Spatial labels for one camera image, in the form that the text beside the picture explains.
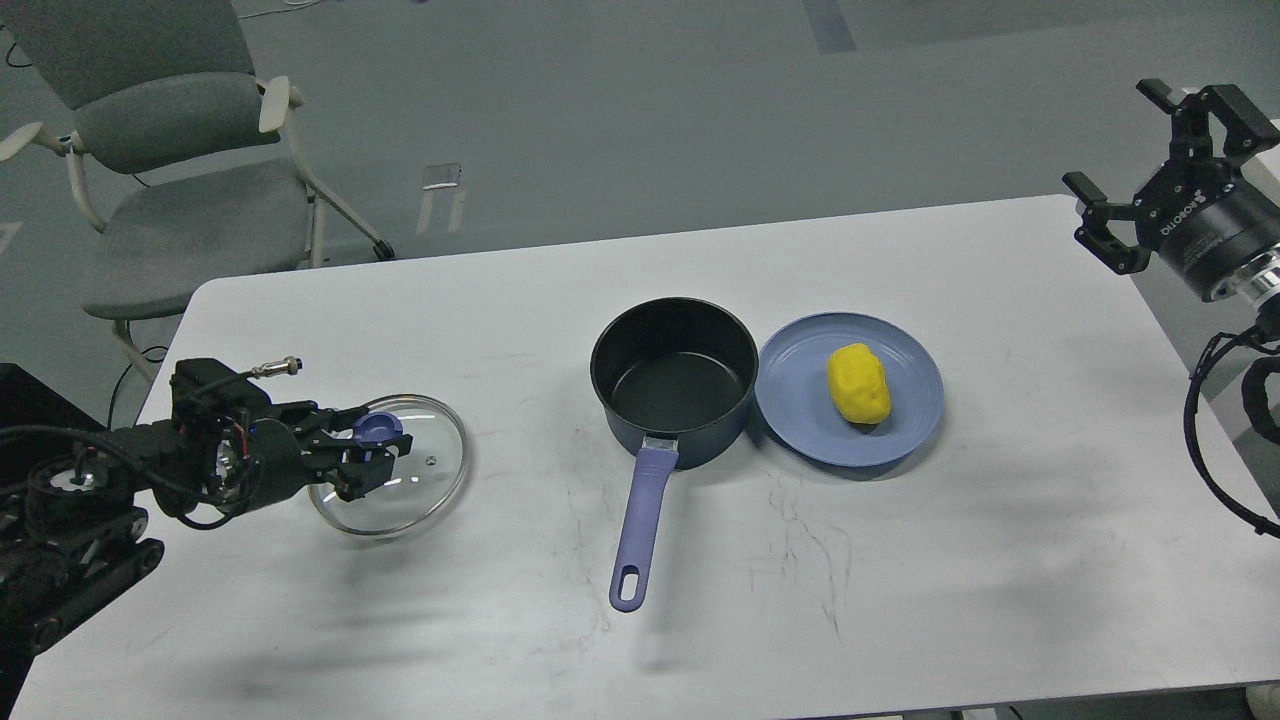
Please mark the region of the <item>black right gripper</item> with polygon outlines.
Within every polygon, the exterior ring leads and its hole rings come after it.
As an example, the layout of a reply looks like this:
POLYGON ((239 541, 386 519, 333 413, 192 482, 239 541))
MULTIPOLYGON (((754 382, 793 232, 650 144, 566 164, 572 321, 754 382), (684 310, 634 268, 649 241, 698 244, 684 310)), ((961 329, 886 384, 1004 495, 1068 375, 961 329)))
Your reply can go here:
POLYGON ((1137 91, 1170 119, 1169 160, 1112 202, 1083 172, 1062 176, 1082 204, 1076 242, 1117 275, 1144 272, 1156 252, 1204 302, 1238 295, 1277 302, 1277 202, 1238 168, 1275 149, 1277 127, 1235 85, 1176 94, 1161 79, 1137 91), (1133 224, 1125 243, 1114 223, 1133 224))

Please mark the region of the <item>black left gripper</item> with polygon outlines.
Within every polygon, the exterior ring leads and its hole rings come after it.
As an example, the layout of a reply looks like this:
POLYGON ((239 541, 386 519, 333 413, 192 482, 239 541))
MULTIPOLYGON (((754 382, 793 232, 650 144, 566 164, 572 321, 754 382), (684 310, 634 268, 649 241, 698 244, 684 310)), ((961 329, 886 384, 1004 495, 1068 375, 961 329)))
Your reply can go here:
POLYGON ((367 404, 346 409, 311 401, 216 404, 218 434, 207 442, 205 495, 219 511, 234 516, 293 497, 315 474, 342 501, 364 498, 390 479, 396 461, 413 447, 408 434, 374 442, 335 438, 371 411, 367 404))

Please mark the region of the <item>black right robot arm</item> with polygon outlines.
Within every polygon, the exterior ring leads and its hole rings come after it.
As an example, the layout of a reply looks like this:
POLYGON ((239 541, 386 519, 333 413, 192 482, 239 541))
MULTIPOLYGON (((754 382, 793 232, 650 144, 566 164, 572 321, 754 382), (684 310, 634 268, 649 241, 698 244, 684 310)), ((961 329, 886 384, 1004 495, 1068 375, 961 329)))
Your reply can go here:
POLYGON ((1257 536, 1277 537, 1277 523, 1231 497, 1201 450, 1201 391, 1233 351, 1254 360, 1242 374, 1242 409, 1251 429, 1277 442, 1277 414, 1267 384, 1277 375, 1277 201, 1253 184, 1245 164, 1277 147, 1277 127, 1235 85, 1176 94, 1156 78, 1137 91, 1170 122, 1167 158, 1128 202, 1114 202, 1084 173, 1062 182, 1080 204, 1075 241, 1116 275, 1144 272, 1160 258, 1203 302, 1242 297, 1254 311, 1244 331, 1208 340, 1189 374, 1181 433, 1189 460, 1210 493, 1257 536))

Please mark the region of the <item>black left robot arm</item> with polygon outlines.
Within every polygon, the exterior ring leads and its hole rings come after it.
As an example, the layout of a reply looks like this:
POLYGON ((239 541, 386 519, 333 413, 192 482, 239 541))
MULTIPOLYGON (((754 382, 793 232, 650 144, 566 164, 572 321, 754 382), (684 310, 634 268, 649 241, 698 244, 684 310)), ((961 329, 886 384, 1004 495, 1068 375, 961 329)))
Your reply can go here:
POLYGON ((275 404, 262 378, 296 375, 289 356, 244 372, 211 357, 179 361, 172 415, 119 430, 12 425, 3 443, 59 439, 3 488, 3 703, 15 703, 35 659, 141 583, 165 546, 146 536, 160 511, 216 530, 310 486, 344 501, 384 486, 413 446, 396 416, 367 405, 275 404))

